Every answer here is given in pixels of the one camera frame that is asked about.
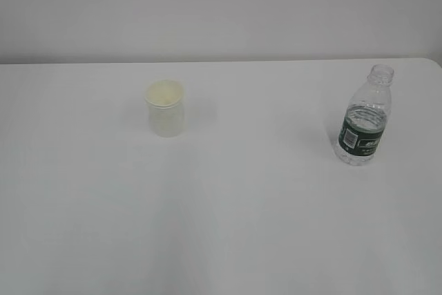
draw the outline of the plastic cup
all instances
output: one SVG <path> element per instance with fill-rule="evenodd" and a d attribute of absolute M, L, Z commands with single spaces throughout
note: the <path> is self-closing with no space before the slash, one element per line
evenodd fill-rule
<path fill-rule="evenodd" d="M 161 137 L 179 135 L 184 129 L 184 89 L 181 83 L 165 79 L 147 88 L 144 99 L 149 109 L 149 124 Z"/>

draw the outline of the bottle label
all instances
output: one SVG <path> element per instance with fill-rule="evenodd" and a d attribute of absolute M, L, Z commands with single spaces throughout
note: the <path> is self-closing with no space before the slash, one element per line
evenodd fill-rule
<path fill-rule="evenodd" d="M 344 119 L 338 141 L 339 145 L 350 155 L 368 156 L 376 151 L 383 132 L 364 133 L 351 127 L 347 119 Z"/>

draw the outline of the white table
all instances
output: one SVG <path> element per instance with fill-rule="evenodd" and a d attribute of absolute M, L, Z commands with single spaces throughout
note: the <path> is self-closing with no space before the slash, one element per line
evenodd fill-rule
<path fill-rule="evenodd" d="M 369 166 L 347 102 L 396 71 Z M 157 79 L 187 130 L 148 129 Z M 0 66 L 0 293 L 407 295 L 442 289 L 442 69 L 427 59 Z"/>

